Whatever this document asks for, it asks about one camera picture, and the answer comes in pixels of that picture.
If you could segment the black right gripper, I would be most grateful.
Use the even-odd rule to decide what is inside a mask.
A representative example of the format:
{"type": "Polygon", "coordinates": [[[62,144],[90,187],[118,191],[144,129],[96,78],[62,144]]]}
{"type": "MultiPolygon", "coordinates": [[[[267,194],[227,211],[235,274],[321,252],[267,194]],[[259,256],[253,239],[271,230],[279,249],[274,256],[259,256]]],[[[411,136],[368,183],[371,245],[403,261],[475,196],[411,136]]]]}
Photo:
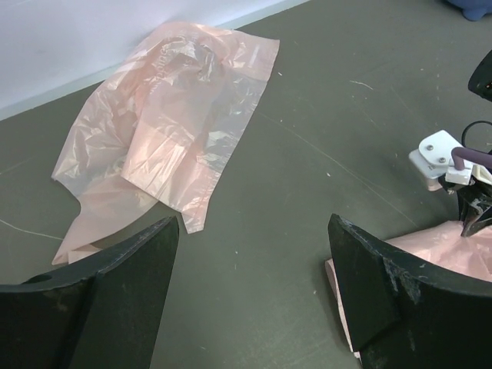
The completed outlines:
{"type": "Polygon", "coordinates": [[[491,185],[472,177],[469,185],[454,184],[441,177],[441,185],[449,194],[456,193],[462,237],[471,237],[491,225],[491,185]]]}

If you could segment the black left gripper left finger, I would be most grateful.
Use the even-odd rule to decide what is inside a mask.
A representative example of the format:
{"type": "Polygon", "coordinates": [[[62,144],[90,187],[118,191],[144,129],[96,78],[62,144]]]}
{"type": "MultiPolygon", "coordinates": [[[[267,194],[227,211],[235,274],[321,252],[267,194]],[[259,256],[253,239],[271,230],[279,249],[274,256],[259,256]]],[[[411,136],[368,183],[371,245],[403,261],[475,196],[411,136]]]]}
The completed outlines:
{"type": "Polygon", "coordinates": [[[1,287],[3,368],[147,368],[178,249],[164,218],[131,238],[1,287]]]}

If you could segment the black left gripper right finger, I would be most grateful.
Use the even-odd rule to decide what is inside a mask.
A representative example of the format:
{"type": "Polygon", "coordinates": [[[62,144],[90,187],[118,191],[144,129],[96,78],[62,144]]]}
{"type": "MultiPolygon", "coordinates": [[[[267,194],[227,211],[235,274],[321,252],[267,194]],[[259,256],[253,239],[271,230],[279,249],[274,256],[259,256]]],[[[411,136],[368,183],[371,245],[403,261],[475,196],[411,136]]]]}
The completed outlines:
{"type": "Polygon", "coordinates": [[[364,368],[489,368],[491,284],[430,264],[337,214],[327,232],[364,368]]]}

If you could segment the pink plastic trash bag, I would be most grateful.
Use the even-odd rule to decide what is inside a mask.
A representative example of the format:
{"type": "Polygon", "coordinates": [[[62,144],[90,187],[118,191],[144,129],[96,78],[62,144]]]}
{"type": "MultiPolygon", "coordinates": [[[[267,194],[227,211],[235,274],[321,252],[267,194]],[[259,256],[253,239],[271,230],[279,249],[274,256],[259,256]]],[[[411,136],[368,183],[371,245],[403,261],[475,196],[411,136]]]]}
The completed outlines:
{"type": "Polygon", "coordinates": [[[97,251],[162,203],[204,229],[209,201],[274,69],[280,42],[160,25],[84,103],[52,177],[79,202],[53,264],[97,251]]]}
{"type": "MultiPolygon", "coordinates": [[[[448,221],[437,227],[385,242],[430,264],[481,281],[488,281],[491,284],[491,230],[485,228],[469,238],[462,237],[461,231],[460,222],[448,221]]],[[[352,347],[332,255],[326,261],[325,267],[329,283],[337,299],[338,313],[348,346],[361,363],[360,354],[352,347]]]]}

